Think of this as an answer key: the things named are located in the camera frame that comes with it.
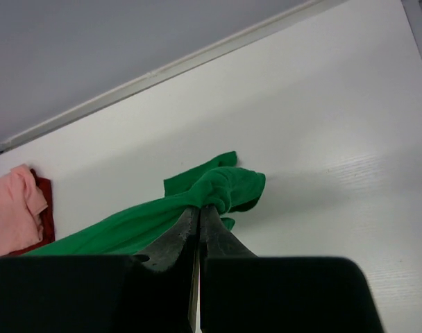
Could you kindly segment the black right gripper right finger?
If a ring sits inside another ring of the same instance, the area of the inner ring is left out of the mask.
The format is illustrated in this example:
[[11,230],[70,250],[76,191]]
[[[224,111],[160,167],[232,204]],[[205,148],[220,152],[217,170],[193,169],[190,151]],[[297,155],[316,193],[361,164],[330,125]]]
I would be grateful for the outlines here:
[[344,257],[258,257],[200,214],[203,332],[383,332],[360,267]]

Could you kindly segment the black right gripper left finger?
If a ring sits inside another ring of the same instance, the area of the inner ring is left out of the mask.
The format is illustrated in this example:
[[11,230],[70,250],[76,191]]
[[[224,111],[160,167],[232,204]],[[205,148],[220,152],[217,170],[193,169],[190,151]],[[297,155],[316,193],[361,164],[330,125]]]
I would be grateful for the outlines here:
[[0,332],[193,332],[199,210],[132,255],[0,259]]

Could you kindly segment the green t shirt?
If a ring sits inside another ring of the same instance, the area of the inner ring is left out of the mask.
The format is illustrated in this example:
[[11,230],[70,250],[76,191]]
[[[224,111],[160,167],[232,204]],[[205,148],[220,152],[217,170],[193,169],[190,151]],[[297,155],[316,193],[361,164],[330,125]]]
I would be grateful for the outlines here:
[[142,203],[49,245],[30,256],[132,255],[177,222],[188,207],[216,207],[220,216],[253,209],[267,178],[239,167],[234,151],[164,180],[164,196]]

